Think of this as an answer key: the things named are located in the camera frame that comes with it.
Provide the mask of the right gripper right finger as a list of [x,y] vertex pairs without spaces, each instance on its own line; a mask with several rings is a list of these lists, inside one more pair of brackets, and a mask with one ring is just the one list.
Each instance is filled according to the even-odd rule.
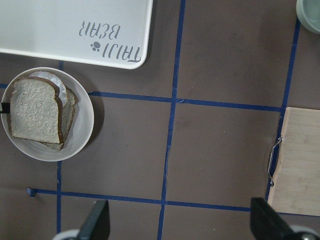
[[250,201],[250,230],[256,240],[288,240],[295,232],[261,197]]

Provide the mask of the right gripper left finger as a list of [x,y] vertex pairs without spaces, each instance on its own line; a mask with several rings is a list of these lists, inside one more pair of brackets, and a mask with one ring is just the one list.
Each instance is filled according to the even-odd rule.
[[110,211],[107,200],[98,200],[79,230],[79,240],[108,240],[110,235]]

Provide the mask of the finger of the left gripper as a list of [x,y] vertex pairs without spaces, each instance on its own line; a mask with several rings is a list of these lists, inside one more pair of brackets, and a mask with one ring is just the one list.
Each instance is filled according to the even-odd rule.
[[10,113],[10,103],[9,102],[1,102],[0,104],[0,114],[9,114]]

